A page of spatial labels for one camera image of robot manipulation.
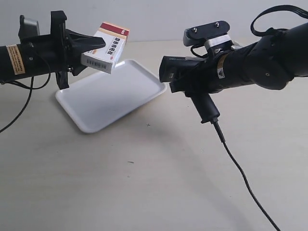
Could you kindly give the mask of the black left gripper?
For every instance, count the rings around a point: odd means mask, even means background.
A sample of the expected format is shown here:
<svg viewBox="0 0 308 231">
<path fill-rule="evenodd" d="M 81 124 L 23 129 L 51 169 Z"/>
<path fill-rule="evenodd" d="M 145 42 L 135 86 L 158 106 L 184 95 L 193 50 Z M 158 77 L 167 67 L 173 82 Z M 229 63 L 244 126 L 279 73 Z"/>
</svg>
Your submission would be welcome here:
<svg viewBox="0 0 308 231">
<path fill-rule="evenodd" d="M 87 66 L 73 65 L 73 55 L 104 48 L 103 38 L 79 34 L 66 29 L 64 11 L 51 12 L 50 33 L 20 40 L 25 73 L 23 77 L 35 77 L 55 73 L 59 89 L 69 88 L 68 72 L 78 76 Z"/>
</svg>

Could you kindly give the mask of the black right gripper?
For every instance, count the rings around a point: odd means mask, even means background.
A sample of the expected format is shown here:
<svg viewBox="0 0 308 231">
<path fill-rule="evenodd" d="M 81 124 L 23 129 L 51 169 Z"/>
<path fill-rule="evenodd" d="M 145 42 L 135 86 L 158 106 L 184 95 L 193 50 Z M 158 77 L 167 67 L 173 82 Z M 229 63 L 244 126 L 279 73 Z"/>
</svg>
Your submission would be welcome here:
<svg viewBox="0 0 308 231">
<path fill-rule="evenodd" d="M 176 76 L 170 82 L 172 93 L 218 93 L 222 89 L 212 85 L 218 79 L 216 60 L 199 61 L 191 67 L 176 68 Z"/>
</svg>

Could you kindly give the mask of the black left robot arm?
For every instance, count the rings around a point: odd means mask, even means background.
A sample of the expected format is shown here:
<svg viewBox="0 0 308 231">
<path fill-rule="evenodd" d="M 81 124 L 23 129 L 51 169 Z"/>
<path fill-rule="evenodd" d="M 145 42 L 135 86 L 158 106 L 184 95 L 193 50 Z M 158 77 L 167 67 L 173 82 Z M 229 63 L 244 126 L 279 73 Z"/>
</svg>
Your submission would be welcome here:
<svg viewBox="0 0 308 231">
<path fill-rule="evenodd" d="M 20 43 L 0 48 L 1 84 L 54 73 L 58 88 L 67 89 L 68 73 L 77 76 L 86 68 L 81 63 L 81 55 L 103 48 L 106 43 L 101 37 L 67 29 L 66 20 L 64 11 L 52 11 L 50 33 L 40 35 L 38 22 L 28 23 L 21 15 Z"/>
</svg>

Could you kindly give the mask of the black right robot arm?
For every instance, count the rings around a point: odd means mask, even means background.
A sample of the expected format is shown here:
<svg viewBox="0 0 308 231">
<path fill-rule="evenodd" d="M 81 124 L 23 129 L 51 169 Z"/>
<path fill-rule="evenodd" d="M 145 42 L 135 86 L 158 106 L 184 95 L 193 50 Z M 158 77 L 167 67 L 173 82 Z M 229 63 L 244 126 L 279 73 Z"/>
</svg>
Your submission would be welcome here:
<svg viewBox="0 0 308 231">
<path fill-rule="evenodd" d="M 201 62 L 170 83 L 172 93 L 218 93 L 247 85 L 282 90 L 295 77 L 307 77 L 308 25 L 279 33 Z"/>
</svg>

